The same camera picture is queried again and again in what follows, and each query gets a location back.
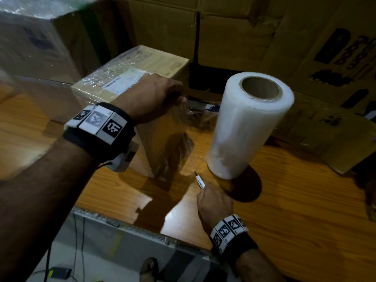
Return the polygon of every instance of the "forearm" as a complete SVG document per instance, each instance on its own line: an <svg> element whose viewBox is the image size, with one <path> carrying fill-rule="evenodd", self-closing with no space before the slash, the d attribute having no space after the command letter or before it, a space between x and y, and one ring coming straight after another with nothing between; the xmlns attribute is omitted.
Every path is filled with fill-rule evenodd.
<svg viewBox="0 0 376 282"><path fill-rule="evenodd" d="M285 281L277 267L258 249L243 253L236 260L235 268L245 282Z"/></svg>
<svg viewBox="0 0 376 282"><path fill-rule="evenodd" d="M0 188L0 280L26 280L98 166L64 139Z"/></svg>

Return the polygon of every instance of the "green tape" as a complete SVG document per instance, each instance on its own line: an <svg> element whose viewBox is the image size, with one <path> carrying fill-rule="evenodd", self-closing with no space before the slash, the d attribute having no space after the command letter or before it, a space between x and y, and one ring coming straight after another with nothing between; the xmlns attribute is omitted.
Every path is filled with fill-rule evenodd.
<svg viewBox="0 0 376 282"><path fill-rule="evenodd" d="M91 43L99 59L101 65L105 65L111 60L110 49L108 48L105 34L100 28L94 11L90 8L82 8L79 10L81 20L90 37Z"/></svg>

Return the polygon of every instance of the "person's left arm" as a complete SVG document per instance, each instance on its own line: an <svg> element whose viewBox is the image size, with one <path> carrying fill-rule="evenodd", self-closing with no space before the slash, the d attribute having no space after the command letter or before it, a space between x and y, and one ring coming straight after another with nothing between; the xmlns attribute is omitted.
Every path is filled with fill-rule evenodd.
<svg viewBox="0 0 376 282"><path fill-rule="evenodd" d="M163 115L185 100L179 81L144 75L112 102L135 124ZM0 281L25 281L95 172L88 152L63 138L30 167L0 187Z"/></svg>

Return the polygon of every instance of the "hand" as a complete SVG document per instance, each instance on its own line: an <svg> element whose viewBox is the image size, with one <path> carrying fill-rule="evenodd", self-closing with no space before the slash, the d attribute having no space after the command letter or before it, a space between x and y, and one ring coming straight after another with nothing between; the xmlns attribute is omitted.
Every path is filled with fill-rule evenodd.
<svg viewBox="0 0 376 282"><path fill-rule="evenodd" d="M197 194L197 208L210 231L224 218L233 215L232 199L219 187L207 183Z"/></svg>
<svg viewBox="0 0 376 282"><path fill-rule="evenodd" d="M180 81L147 73L111 104L121 108L138 125L151 122L167 113L173 105L185 102L182 90Z"/></svg>

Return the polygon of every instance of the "person's right arm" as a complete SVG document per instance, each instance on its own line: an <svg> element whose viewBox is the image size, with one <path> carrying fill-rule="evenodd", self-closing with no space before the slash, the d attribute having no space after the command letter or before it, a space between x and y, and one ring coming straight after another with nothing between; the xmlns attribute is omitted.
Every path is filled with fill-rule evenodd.
<svg viewBox="0 0 376 282"><path fill-rule="evenodd" d="M232 199L209 183L197 195L197 207L203 227L209 232L221 220L233 215ZM236 260L235 269L245 282L285 281L277 267L258 249L244 252Z"/></svg>

